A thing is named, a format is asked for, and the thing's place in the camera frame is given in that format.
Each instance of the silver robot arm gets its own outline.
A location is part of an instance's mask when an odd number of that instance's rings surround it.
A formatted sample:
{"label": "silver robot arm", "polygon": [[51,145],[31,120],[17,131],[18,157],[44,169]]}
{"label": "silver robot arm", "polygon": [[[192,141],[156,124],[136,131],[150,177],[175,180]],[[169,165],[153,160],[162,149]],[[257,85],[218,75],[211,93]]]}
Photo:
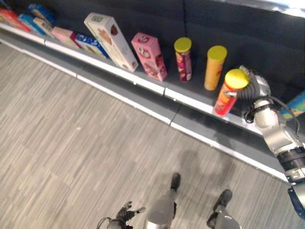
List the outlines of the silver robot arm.
{"label": "silver robot arm", "polygon": [[254,122],[270,151],[283,167],[285,176],[292,185],[288,190],[291,202],[298,215],[305,219],[305,149],[297,136],[298,121],[295,119],[296,133],[291,132],[282,114],[274,108],[274,101],[284,104],[270,96],[267,81],[244,66],[240,69],[249,76],[249,85],[240,92],[227,92],[226,95],[255,101],[254,106],[244,114],[245,120]]}

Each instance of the product box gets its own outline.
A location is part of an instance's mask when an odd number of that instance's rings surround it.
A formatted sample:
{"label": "product box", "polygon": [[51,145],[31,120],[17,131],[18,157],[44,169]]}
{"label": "product box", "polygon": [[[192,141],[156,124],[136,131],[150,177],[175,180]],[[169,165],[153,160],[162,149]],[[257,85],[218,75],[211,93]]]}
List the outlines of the product box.
{"label": "product box", "polygon": [[146,73],[154,79],[163,81],[167,71],[158,38],[139,32],[133,38],[132,45]]}
{"label": "product box", "polygon": [[34,18],[28,14],[20,14],[18,19],[25,24],[26,26],[28,26],[29,28],[31,28],[31,30],[33,32],[39,33],[41,35],[45,35],[46,33],[38,26],[36,25],[33,20]]}
{"label": "product box", "polygon": [[75,49],[80,49],[80,45],[75,42],[77,34],[71,30],[66,30],[55,26],[52,29],[52,34],[61,42]]}
{"label": "product box", "polygon": [[0,17],[1,20],[5,20],[8,24],[15,27],[16,29],[20,29],[26,32],[31,31],[29,27],[24,25],[19,19],[16,13],[11,10],[7,10],[5,8],[0,8]]}
{"label": "product box", "polygon": [[116,65],[135,71],[139,64],[113,17],[90,13],[84,23]]}
{"label": "product box", "polygon": [[56,39],[56,37],[52,34],[53,27],[48,22],[46,22],[45,20],[43,20],[41,18],[37,18],[37,17],[34,18],[33,22],[37,26],[39,26],[39,28],[41,28],[45,32],[45,34]]}
{"label": "product box", "polygon": [[76,36],[75,42],[77,42],[87,52],[99,55],[102,58],[109,58],[107,52],[94,37],[79,33]]}
{"label": "product box", "polygon": [[36,17],[39,17],[47,21],[50,25],[55,24],[55,19],[51,16],[50,12],[42,5],[31,4],[28,6],[28,10]]}

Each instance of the cable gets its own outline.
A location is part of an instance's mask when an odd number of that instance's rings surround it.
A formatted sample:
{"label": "cable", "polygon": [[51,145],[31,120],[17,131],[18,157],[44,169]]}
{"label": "cable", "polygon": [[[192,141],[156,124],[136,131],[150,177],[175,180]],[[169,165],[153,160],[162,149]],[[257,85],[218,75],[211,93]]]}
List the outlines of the cable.
{"label": "cable", "polygon": [[111,220],[111,218],[110,218],[110,217],[102,218],[102,219],[100,220],[100,222],[97,224],[96,229],[100,229],[100,228],[101,228],[101,225],[103,224],[103,222],[104,222],[105,220]]}
{"label": "cable", "polygon": [[279,100],[278,98],[275,98],[273,96],[267,96],[266,98],[270,98],[273,101],[277,102],[278,104],[280,104],[293,118],[294,122],[295,122],[295,134],[297,135],[297,133],[300,130],[300,123],[299,120],[297,120],[295,114],[290,110],[290,108],[284,104],[281,100]]}

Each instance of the gray carpet floor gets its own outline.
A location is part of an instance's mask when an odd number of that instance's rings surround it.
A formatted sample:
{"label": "gray carpet floor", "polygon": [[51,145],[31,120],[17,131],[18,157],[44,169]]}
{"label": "gray carpet floor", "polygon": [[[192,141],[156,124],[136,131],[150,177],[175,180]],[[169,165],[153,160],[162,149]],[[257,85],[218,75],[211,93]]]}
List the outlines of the gray carpet floor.
{"label": "gray carpet floor", "polygon": [[[172,228],[207,228],[219,194],[244,229],[302,229],[288,185],[0,45],[1,228],[96,228],[182,176]],[[145,213],[130,224],[141,229]]]}

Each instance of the orange pringles can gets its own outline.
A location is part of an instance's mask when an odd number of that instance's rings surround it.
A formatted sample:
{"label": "orange pringles can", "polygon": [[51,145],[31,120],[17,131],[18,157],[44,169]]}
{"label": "orange pringles can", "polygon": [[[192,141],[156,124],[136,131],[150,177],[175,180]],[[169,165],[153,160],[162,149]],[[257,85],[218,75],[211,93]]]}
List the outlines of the orange pringles can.
{"label": "orange pringles can", "polygon": [[236,92],[242,90],[249,83],[247,74],[241,69],[232,69],[227,72],[223,86],[218,95],[214,112],[219,116],[225,116],[234,106],[237,98],[228,97],[224,93],[227,91]]}
{"label": "orange pringles can", "polygon": [[216,89],[227,53],[227,49],[221,45],[216,45],[209,49],[204,78],[204,88],[206,90],[212,91]]}

